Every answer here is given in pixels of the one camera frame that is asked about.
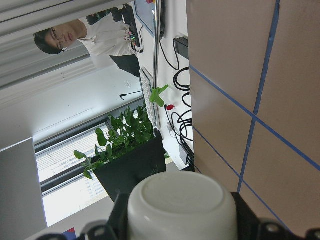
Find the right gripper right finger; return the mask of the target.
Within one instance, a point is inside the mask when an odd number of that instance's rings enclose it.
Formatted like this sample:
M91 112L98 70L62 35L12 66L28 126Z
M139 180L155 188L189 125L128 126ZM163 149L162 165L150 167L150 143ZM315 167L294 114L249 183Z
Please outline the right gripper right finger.
M238 192L231 193L236 205L239 240L318 240L320 229L309 229L300 237L274 220L259 218Z

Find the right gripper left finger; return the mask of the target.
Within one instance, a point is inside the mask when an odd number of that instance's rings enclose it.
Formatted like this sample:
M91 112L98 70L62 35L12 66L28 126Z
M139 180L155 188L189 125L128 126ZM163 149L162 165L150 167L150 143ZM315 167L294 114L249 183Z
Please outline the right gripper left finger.
M96 220L85 225L80 240L127 240L128 193L119 193L108 220Z

